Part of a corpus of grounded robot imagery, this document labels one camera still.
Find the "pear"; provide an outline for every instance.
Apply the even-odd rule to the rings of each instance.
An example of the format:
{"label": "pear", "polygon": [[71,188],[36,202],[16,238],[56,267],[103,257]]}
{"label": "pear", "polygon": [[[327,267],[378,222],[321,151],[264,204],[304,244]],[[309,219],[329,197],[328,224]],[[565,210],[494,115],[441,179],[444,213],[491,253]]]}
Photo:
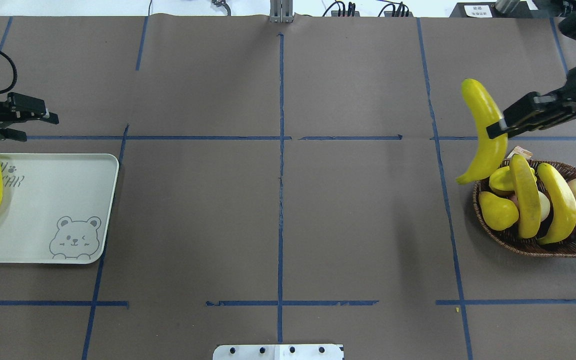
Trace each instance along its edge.
{"label": "pear", "polygon": [[482,191],[479,193],[478,200],[484,222],[492,230],[505,230],[519,220],[517,206],[507,198],[496,196],[489,191]]}
{"label": "pear", "polygon": [[[536,183],[537,176],[535,176],[535,169],[530,168],[530,171]],[[510,174],[510,166],[503,166],[496,169],[488,179],[488,186],[490,186],[490,190],[498,196],[511,195],[515,191],[515,185],[513,183],[513,176]]]}

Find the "table surface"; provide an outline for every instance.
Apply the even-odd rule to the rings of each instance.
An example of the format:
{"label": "table surface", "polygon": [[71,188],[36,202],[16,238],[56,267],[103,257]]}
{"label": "table surface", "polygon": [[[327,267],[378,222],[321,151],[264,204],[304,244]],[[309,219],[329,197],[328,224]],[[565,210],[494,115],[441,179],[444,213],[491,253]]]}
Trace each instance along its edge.
{"label": "table surface", "polygon": [[[0,17],[14,91],[61,121],[0,153],[121,163],[101,260],[0,264],[0,359],[576,359],[576,259],[494,243],[454,180],[462,79],[502,109],[562,86],[556,21]],[[516,145],[576,166],[576,120]]]}

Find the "black robotic arm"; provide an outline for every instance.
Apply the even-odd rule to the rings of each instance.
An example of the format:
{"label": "black robotic arm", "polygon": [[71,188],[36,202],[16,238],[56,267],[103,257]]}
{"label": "black robotic arm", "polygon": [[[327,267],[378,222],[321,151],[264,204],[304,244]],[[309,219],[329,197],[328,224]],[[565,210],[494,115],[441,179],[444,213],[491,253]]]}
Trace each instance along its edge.
{"label": "black robotic arm", "polygon": [[[562,20],[560,32],[576,40],[576,11]],[[503,110],[503,119],[487,127],[488,137],[514,137],[524,132],[545,130],[576,119],[576,67],[566,75],[566,84],[542,95],[530,92]]]}
{"label": "black robotic arm", "polygon": [[[12,59],[1,50],[0,55],[10,63],[13,71],[13,79],[10,85],[0,90],[0,94],[4,94],[12,90],[17,82],[17,68]],[[9,126],[31,120],[41,120],[55,125],[59,124],[57,114],[49,112],[46,109],[46,104],[40,98],[15,92],[8,93],[6,100],[0,101],[0,141],[10,139],[25,142],[27,140],[26,133],[9,129]]]}

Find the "wicker basket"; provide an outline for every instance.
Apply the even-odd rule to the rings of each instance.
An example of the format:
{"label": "wicker basket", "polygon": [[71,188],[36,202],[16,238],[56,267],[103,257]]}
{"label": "wicker basket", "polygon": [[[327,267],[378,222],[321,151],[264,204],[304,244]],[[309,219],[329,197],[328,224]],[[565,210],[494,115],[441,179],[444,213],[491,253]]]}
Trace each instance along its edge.
{"label": "wicker basket", "polygon": [[[510,163],[509,159],[503,160],[500,167],[505,167]],[[537,170],[537,166],[541,163],[548,163],[555,167],[559,173],[564,177],[564,179],[569,182],[570,180],[576,179],[576,167],[570,166],[569,164],[564,164],[563,162],[557,161],[544,161],[544,160],[528,160],[530,167]],[[544,191],[544,185],[541,180],[538,180],[537,187],[540,192]],[[475,181],[475,186],[472,191],[472,203],[475,208],[475,214],[481,226],[484,228],[486,233],[490,235],[494,241],[499,243],[499,245],[504,248],[521,255],[535,256],[540,258],[576,258],[576,241],[556,244],[549,244],[547,246],[540,246],[537,244],[537,237],[532,237],[530,239],[521,239],[517,235],[517,226],[511,226],[503,231],[496,231],[484,222],[482,216],[482,209],[478,201],[480,192],[489,192],[489,180],[485,178],[484,180]]]}

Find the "bear drawing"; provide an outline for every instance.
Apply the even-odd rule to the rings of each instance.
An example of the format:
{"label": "bear drawing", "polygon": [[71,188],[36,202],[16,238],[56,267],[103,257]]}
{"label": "bear drawing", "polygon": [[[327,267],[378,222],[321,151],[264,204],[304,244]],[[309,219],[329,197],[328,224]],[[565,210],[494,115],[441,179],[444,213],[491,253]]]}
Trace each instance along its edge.
{"label": "bear drawing", "polygon": [[97,229],[101,220],[92,216],[86,221],[73,221],[64,216],[57,221],[57,233],[50,242],[53,259],[90,259],[99,250]]}

